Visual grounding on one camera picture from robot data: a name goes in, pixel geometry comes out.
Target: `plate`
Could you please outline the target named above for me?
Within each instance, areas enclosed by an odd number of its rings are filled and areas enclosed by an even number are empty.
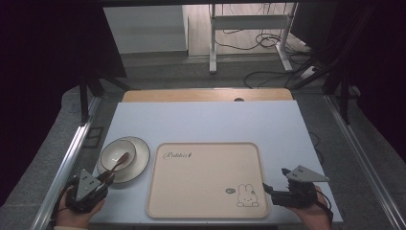
[[[149,162],[150,152],[149,147],[145,141],[137,137],[123,137],[110,143],[101,152],[101,156],[99,157],[97,164],[99,173],[104,173],[106,171],[106,168],[103,166],[104,161],[102,163],[102,157],[104,155],[107,155],[105,153],[109,151],[121,151],[122,155],[126,151],[128,151],[130,153],[130,157],[131,152],[134,152],[133,159],[131,161],[128,161],[128,163],[125,162],[119,171],[114,172],[114,183],[124,183],[136,178],[144,171]]]

